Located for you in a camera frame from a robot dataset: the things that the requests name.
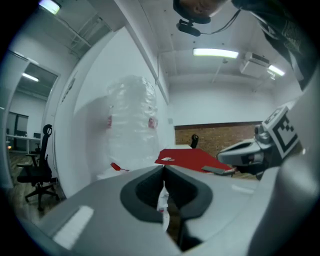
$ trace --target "chair armrest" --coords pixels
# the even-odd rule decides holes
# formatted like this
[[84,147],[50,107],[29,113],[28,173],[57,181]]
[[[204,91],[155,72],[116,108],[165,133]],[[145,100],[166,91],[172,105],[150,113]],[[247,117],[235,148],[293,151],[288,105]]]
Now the chair armrest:
[[34,167],[37,167],[37,162],[36,162],[36,157],[38,156],[37,154],[26,154],[27,157],[32,158],[32,163]]
[[32,166],[32,163],[17,163],[16,164],[17,167],[30,167]]

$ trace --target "wooden floor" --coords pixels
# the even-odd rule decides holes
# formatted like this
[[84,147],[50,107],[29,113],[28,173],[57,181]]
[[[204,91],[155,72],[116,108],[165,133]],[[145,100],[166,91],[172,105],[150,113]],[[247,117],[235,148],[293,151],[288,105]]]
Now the wooden floor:
[[17,167],[19,163],[32,163],[32,159],[29,156],[25,156],[24,153],[9,153],[10,159],[10,173],[13,182],[13,188],[7,193],[8,201],[11,204],[17,217],[27,219],[38,224],[39,220],[47,214],[52,208],[65,199],[59,184],[54,184],[55,192],[59,195],[60,200],[56,200],[54,196],[44,194],[41,198],[41,207],[43,211],[38,211],[38,196],[34,195],[29,197],[29,202],[25,200],[25,196],[35,190],[35,187],[31,186],[31,183],[19,183],[17,177],[22,168]]
[[250,173],[241,173],[240,171],[237,171],[234,175],[232,175],[232,178],[233,179],[255,180],[255,181],[258,180],[255,175],[252,175]]

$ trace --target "red sticker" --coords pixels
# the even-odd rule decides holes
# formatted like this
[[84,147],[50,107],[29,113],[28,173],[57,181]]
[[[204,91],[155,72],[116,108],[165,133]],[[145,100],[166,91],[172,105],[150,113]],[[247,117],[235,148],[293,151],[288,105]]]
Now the red sticker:
[[112,115],[110,115],[110,116],[108,117],[108,125],[107,125],[107,128],[111,128],[111,126],[112,126]]
[[152,129],[155,129],[155,128],[157,128],[157,126],[158,126],[158,121],[157,121],[157,119],[155,119],[155,118],[153,118],[153,117],[150,117],[150,118],[149,118],[148,127],[149,127],[149,128],[152,128]]

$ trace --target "air conditioner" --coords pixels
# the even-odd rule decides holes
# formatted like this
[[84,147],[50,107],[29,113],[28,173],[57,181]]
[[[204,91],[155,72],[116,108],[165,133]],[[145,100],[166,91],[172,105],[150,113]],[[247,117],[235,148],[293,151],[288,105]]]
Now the air conditioner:
[[247,52],[244,56],[243,62],[240,64],[240,72],[244,75],[260,78],[265,74],[270,61],[258,54]]

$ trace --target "ceiling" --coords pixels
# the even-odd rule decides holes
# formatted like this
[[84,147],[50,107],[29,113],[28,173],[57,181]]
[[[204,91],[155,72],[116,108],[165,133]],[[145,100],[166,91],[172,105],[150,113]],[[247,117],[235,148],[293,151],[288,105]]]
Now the ceiling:
[[[291,72],[289,64],[266,41],[256,18],[241,11],[226,31],[195,37],[178,31],[181,17],[173,10],[173,0],[139,0],[156,38],[158,50],[169,76],[170,86],[185,83],[232,83],[272,89],[275,82],[267,70],[259,79],[240,73],[239,66],[246,52],[253,52],[270,60],[281,70]],[[211,18],[209,24],[195,24],[201,32],[209,33],[223,27],[237,9],[228,2]],[[216,48],[239,52],[237,59],[193,56],[193,48]]]
[[47,100],[57,76],[32,63],[27,66],[24,72],[38,78],[39,81],[36,82],[22,76],[16,90],[30,96]]
[[[61,5],[56,15],[42,7],[38,7],[30,18],[39,24],[41,33],[45,33],[69,49],[69,52],[79,59],[100,38],[110,32],[110,28],[98,15],[98,12],[87,0],[56,0]],[[74,32],[84,38],[83,42]]]

